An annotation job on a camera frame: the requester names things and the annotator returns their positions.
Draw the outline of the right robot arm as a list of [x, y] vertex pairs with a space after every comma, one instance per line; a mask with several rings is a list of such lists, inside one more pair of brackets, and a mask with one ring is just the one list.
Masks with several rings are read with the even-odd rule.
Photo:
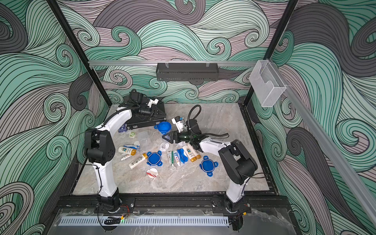
[[226, 134], [201, 133], [197, 121], [186, 122], [187, 131], [170, 131], [162, 138], [171, 144], [185, 142], [202, 153], [210, 153], [220, 157], [222, 164], [230, 178], [226, 191], [225, 203], [230, 211], [235, 211], [243, 197], [246, 184], [254, 176], [258, 165], [240, 140], [222, 142], [212, 137], [228, 137]]

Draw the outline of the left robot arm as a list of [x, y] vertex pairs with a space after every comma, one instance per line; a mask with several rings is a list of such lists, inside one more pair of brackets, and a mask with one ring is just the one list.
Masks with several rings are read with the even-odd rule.
[[164, 103], [133, 89], [128, 99], [119, 104], [117, 110], [102, 124], [87, 129], [84, 136], [84, 155], [95, 170], [99, 186], [97, 200], [101, 206], [116, 211], [121, 205], [113, 174], [112, 160], [116, 153], [113, 136], [128, 122], [131, 122], [131, 128], [134, 125], [141, 128], [154, 126], [164, 120]]

